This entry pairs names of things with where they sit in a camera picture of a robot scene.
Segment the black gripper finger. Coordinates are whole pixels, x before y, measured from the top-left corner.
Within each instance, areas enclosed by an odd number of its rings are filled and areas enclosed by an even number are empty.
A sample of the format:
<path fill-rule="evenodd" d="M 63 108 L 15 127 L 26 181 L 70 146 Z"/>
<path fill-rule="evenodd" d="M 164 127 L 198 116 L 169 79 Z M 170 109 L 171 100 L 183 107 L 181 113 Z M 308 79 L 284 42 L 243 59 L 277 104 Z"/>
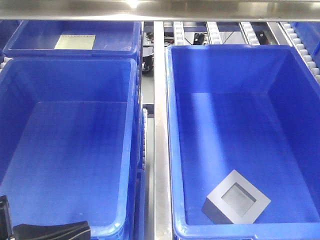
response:
<path fill-rule="evenodd" d="M 87 221 L 62 225 L 19 224 L 13 227 L 16 240 L 90 240 L 91 229 Z"/>

